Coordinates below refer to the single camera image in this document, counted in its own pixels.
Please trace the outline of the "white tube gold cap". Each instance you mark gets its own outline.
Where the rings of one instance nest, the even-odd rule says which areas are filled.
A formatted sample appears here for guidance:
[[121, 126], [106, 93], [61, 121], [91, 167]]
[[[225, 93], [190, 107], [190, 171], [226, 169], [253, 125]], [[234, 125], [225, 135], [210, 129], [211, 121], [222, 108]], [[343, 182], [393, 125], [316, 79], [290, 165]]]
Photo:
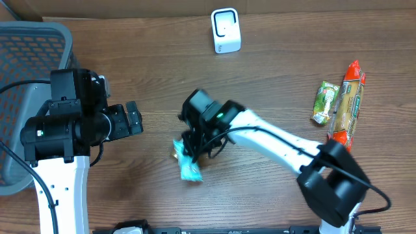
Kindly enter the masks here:
[[[172, 149], [170, 151], [170, 158], [175, 159], [176, 161], [179, 161], [179, 154], [181, 153], [180, 150], [176, 150], [175, 146], [172, 145]], [[203, 154], [198, 158], [198, 165], [200, 168], [207, 167], [209, 165], [209, 158], [207, 157], [207, 154]]]

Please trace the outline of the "teal snack packet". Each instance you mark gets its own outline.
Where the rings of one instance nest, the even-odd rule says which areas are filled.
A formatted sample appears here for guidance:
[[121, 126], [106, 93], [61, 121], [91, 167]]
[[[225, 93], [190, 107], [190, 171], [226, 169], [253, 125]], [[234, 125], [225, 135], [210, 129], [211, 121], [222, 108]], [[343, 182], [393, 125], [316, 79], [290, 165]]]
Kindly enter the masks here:
[[196, 162], [192, 162], [192, 158], [184, 154], [185, 146], [182, 140], [173, 140], [173, 156], [177, 159], [180, 178], [183, 181], [202, 182], [203, 177], [200, 167]]

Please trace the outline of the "green tea packet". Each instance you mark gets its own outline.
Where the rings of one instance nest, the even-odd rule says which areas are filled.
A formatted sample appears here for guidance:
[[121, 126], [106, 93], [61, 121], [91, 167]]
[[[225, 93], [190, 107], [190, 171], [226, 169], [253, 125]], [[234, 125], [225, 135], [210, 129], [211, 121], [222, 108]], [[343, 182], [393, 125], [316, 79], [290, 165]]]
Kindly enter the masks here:
[[311, 119], [320, 125], [326, 125], [330, 120], [329, 112], [337, 99], [340, 86], [323, 81], [317, 90], [315, 97], [313, 114]]

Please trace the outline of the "orange spaghetti packet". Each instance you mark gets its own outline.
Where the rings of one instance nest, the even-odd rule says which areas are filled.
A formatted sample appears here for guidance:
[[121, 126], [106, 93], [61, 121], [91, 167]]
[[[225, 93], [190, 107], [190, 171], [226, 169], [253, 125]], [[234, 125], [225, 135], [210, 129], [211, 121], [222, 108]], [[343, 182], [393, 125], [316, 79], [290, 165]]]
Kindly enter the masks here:
[[328, 131], [328, 138], [340, 142], [348, 151], [354, 141], [365, 83], [366, 74], [355, 60], [345, 73]]

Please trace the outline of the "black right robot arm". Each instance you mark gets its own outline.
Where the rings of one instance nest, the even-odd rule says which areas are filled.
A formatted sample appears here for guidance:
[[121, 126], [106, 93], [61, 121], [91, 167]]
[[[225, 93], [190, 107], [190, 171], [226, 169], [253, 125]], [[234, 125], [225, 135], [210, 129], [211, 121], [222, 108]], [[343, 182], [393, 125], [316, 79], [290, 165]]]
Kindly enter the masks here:
[[178, 118], [189, 129], [182, 134], [183, 153], [195, 163], [202, 154], [230, 142], [247, 147], [296, 177], [308, 207], [321, 219], [320, 233], [352, 233], [369, 179], [339, 142], [320, 143], [292, 135], [232, 100], [221, 104], [196, 89]]

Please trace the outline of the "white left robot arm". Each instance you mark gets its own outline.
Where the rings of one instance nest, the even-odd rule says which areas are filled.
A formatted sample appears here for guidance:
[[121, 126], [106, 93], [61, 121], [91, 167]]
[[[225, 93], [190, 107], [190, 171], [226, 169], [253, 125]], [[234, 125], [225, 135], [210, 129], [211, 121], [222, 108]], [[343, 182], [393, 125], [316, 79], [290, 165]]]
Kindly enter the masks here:
[[91, 148], [143, 132], [137, 104], [109, 105], [103, 76], [87, 69], [54, 70], [48, 109], [20, 133], [35, 172], [41, 233], [89, 233], [87, 178]]

